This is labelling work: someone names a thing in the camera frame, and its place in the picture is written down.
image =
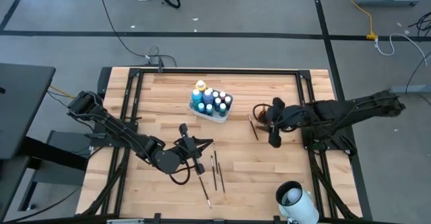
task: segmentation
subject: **blue paint bottle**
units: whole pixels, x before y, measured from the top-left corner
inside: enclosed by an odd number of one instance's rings
[[[203,103],[199,103],[199,104],[197,105],[197,111],[199,111],[199,113],[204,114],[204,113],[205,113],[205,104],[203,104]]]
[[[216,98],[214,100],[214,110],[216,112],[218,112],[218,110],[220,109],[220,104],[222,103],[222,100],[220,98]]]
[[[218,111],[218,114],[219,114],[221,117],[225,117],[225,116],[226,116],[226,105],[225,105],[225,103],[221,103],[221,104],[220,104],[220,109],[219,109],[219,111]]]
[[[208,116],[213,116],[213,105],[208,104],[206,112]]]
[[[213,104],[213,101],[214,101],[213,94],[209,89],[205,90],[205,92],[203,93],[202,100],[205,105]]]
[[[198,110],[199,103],[202,103],[202,93],[199,90],[194,89],[191,93],[191,100],[193,101],[195,110]]]

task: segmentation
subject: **yellow cable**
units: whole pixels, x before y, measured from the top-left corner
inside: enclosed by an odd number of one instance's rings
[[[64,92],[63,90],[61,90],[61,89],[59,89],[59,88],[57,88],[55,86],[50,85],[49,87],[52,88],[53,90],[57,91],[57,92],[62,93],[63,95],[65,95],[65,96],[67,96],[67,97],[69,97],[71,99],[75,99],[75,97],[73,97],[73,95],[68,94],[68,93]]]
[[[368,35],[366,35],[366,38],[369,40],[377,39],[378,36],[372,31],[372,16],[367,11],[362,9],[359,5],[357,5],[354,0],[350,0],[350,1],[352,2],[352,4],[354,4],[356,6],[356,8],[358,8],[360,11],[362,11],[363,13],[368,15],[368,17],[370,18],[370,33]]]

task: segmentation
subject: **paintbrush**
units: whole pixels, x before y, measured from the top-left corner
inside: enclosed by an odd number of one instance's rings
[[[255,126],[253,125],[253,122],[251,121],[250,115],[247,115],[247,117],[248,117],[248,120],[250,121],[251,128],[253,129],[253,132],[255,133],[256,140],[259,140],[259,138],[257,137],[257,134],[256,134]]]
[[[214,178],[215,191],[217,191],[216,171],[214,170],[214,160],[213,160],[213,156],[211,156],[211,166],[213,167],[213,178]]]
[[[227,202],[228,200],[226,198],[226,191],[224,190],[223,174],[222,174],[222,168],[220,167],[220,163],[218,163],[218,169],[220,170],[220,178],[222,179],[222,187],[223,187],[224,200]]]
[[[216,143],[213,143],[213,148],[214,148],[214,157],[215,157],[215,172],[218,174]]]
[[[206,199],[207,199],[208,206],[209,206],[209,208],[210,208],[210,209],[212,209],[212,207],[211,207],[211,203],[210,203],[210,201],[209,201],[207,191],[205,190],[205,186],[203,185],[203,182],[202,182],[201,176],[198,176],[198,177],[199,177],[199,181],[201,182],[201,185],[202,185],[203,193],[205,194],[205,197],[206,197]]]

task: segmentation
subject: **bottle cap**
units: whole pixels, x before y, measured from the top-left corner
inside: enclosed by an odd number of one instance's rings
[[[197,87],[205,86],[205,82],[203,80],[199,80],[196,84],[197,84]]]

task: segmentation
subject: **black desk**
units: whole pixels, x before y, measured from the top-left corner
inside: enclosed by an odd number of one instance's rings
[[[0,222],[27,167],[41,160],[85,170],[87,159],[27,137],[55,68],[0,63]]]

